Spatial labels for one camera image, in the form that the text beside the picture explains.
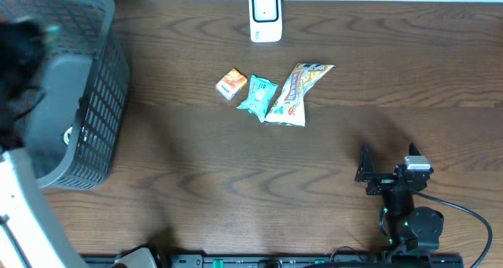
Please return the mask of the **yellow snack bag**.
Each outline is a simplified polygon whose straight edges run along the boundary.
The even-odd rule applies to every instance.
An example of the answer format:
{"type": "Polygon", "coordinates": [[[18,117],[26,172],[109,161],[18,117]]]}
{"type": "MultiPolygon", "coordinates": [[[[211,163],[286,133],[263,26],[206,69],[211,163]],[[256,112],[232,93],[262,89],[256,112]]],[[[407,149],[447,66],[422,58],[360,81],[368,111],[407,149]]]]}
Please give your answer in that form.
{"type": "Polygon", "coordinates": [[[330,70],[331,64],[298,63],[287,78],[280,96],[266,114],[267,123],[304,127],[306,93],[330,70]]]}

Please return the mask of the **teal wet wipes pack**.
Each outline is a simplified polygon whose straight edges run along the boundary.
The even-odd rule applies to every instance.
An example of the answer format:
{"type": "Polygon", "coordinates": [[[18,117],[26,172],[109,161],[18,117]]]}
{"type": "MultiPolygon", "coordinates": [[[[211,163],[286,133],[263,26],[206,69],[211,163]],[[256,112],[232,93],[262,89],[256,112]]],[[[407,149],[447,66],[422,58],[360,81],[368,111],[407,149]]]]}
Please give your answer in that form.
{"type": "Polygon", "coordinates": [[[249,113],[255,114],[261,123],[265,121],[267,110],[270,101],[277,91],[278,85],[270,80],[251,76],[248,97],[242,101],[237,109],[248,110],[249,113]]]}

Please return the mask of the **small orange box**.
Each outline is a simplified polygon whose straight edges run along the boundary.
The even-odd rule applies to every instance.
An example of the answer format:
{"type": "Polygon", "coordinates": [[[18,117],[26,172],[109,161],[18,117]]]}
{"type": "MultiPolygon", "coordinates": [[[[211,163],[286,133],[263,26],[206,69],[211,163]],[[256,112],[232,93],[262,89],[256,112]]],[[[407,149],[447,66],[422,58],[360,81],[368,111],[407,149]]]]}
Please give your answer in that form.
{"type": "Polygon", "coordinates": [[[228,101],[246,85],[248,78],[233,68],[227,72],[216,84],[215,89],[228,101]]]}

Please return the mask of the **small teal packet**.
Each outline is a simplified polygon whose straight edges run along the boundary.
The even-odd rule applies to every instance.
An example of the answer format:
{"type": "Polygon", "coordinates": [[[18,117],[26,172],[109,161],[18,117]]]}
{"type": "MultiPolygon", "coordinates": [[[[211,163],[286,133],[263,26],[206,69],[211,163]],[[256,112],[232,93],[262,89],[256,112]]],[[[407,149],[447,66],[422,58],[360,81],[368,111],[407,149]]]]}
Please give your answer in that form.
{"type": "Polygon", "coordinates": [[[68,145],[72,135],[72,127],[69,127],[63,134],[63,142],[68,145]]]}

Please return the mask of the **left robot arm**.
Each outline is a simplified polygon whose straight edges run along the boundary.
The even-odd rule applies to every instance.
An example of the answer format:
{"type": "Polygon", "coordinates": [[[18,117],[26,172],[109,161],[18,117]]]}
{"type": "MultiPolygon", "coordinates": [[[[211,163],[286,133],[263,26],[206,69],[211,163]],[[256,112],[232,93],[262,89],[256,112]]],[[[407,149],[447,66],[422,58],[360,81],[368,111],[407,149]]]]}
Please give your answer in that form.
{"type": "MultiPolygon", "coordinates": [[[[21,137],[13,132],[15,121],[28,114],[33,108],[18,117],[10,113],[8,104],[17,99],[25,90],[39,90],[40,86],[30,86],[33,75],[43,62],[55,27],[44,28],[30,18],[15,22],[1,23],[1,52],[7,52],[6,60],[1,54],[1,117],[10,115],[1,122],[1,227],[4,228],[6,243],[13,247],[13,255],[23,267],[37,265],[50,267],[89,267],[70,242],[46,199],[39,191],[31,157],[24,147],[21,137]]],[[[78,150],[77,145],[96,145],[98,130],[93,127],[84,141],[86,114],[90,103],[81,99],[69,147],[78,150]]],[[[137,247],[126,252],[110,267],[170,267],[170,263],[152,246],[137,247]]]]}

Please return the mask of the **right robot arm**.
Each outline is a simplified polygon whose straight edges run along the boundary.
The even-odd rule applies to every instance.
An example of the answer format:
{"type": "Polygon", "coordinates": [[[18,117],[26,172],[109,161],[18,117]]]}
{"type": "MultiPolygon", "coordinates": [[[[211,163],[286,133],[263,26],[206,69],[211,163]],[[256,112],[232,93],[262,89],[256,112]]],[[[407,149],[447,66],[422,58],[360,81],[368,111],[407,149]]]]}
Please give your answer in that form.
{"type": "Polygon", "coordinates": [[[383,197],[380,229],[399,251],[430,252],[439,248],[443,214],[429,207],[417,207],[413,200],[427,187],[433,173],[430,162],[414,144],[409,145],[409,154],[391,173],[377,172],[369,148],[362,146],[354,180],[367,184],[368,195],[383,197]]]}

